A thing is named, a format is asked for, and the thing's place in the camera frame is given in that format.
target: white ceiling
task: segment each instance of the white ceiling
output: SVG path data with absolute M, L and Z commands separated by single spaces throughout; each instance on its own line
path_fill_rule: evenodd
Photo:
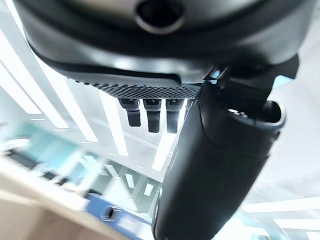
M 320 4 L 314 14 L 310 32 L 300 50 L 301 65 L 297 79 L 290 84 L 274 89 L 270 96 L 270 99 L 282 103 L 287 109 L 287 123 L 279 141 L 275 144 L 269 161 L 247 196 L 245 203 L 320 196 L 319 8 Z M 4 0 L 0 0 L 0 28 L 6 34 L 15 51 L 45 95 L 70 126 L 70 129 L 66 132 L 54 133 L 77 144 L 85 141 L 86 139 L 75 125 L 31 54 L 13 18 L 6 10 Z M 75 83 L 72 80 L 68 81 L 68 85 L 92 130 L 99 139 L 99 143 L 82 144 L 81 147 L 162 182 L 168 159 L 161 172 L 153 170 L 152 163 L 164 128 L 166 111 L 162 111 L 160 133 L 156 134 L 148 133 L 147 116 L 143 108 L 141 109 L 142 126 L 132 128 L 129 127 L 126 111 L 119 107 L 129 156 L 110 156 L 108 153 L 116 154 L 117 150 L 97 90 L 94 87 Z M 0 88 L 0 122 L 7 122 L 14 126 L 16 123 L 30 121 L 30 119 L 31 116 L 27 115 Z M 38 121 L 36 124 L 53 132 L 54 126 L 48 120 Z M 136 167 L 136 165 L 143 166 L 143 169 Z M 300 216 L 302 218 L 320 218 L 319 211 L 270 214 L 272 216 L 262 215 L 261 213 L 255 214 L 255 216 L 262 223 L 272 228 L 277 228 L 277 226 L 268 220 L 270 217 L 296 218 Z M 296 232 L 290 233 L 290 230 L 288 230 L 288 233 L 291 234 L 291 239 L 307 239 L 305 235 L 302 238 Z

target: fluorescent light strip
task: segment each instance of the fluorescent light strip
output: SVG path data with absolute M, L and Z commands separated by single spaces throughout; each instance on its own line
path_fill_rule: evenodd
M 178 119 L 178 130 L 181 128 L 181 126 L 184 123 L 185 120 L 185 113 L 186 113 L 186 104 L 187 101 L 185 100 L 182 106 L 182 109 L 179 113 L 179 119 Z M 168 154 L 170 152 L 170 149 L 176 139 L 177 134 L 176 133 L 168 133 L 167 132 L 167 124 L 165 124 L 163 128 L 163 132 L 160 138 L 160 142 L 158 145 L 158 149 L 155 153 L 152 168 L 156 171 L 161 172 L 162 168 L 164 167 L 164 164 L 167 160 Z
M 117 99 L 98 90 L 106 119 L 113 137 L 116 150 L 119 155 L 128 157 L 128 150 L 125 141 L 124 131 L 121 125 Z
M 282 229 L 320 231 L 320 219 L 274 218 L 273 220 Z
M 75 97 L 73 96 L 66 80 L 63 75 L 56 72 L 38 57 L 35 57 L 39 63 L 43 73 L 51 84 L 52 88 L 60 98 L 61 102 L 65 106 L 66 110 L 72 117 L 75 124 L 78 126 L 84 137 L 90 142 L 98 142 L 98 139 L 91 129 L 87 119 L 85 118 L 83 112 L 81 111 Z
M 0 62 L 0 87 L 27 113 L 42 114 Z
M 110 165 L 110 164 L 106 164 L 105 165 L 106 169 L 108 169 L 108 171 L 110 172 L 112 177 L 119 177 L 118 173 L 116 172 L 114 166 Z
M 150 183 L 147 183 L 144 190 L 144 195 L 150 197 L 152 190 L 154 189 L 154 186 Z
M 93 166 L 98 164 L 98 162 L 95 160 L 93 156 L 84 156 L 84 159 L 87 160 Z
M 242 204 L 247 213 L 277 213 L 320 209 L 320 196 Z
M 57 128 L 67 129 L 69 126 L 42 92 L 1 30 L 0 53 L 0 60 L 48 119 Z
M 126 181 L 128 182 L 129 188 L 134 189 L 135 188 L 135 183 L 134 183 L 134 179 L 133 179 L 132 175 L 126 173 L 125 174 L 125 178 L 126 178 Z
M 315 231 L 305 231 L 304 232 L 309 240 L 319 240 L 320 239 L 320 232 L 315 232 Z

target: black plastic cover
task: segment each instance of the black plastic cover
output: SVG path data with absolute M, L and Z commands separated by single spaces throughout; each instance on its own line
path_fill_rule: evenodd
M 156 240 L 210 240 L 237 210 L 285 123 L 267 102 L 260 119 L 229 111 L 205 84 L 188 111 L 155 207 Z

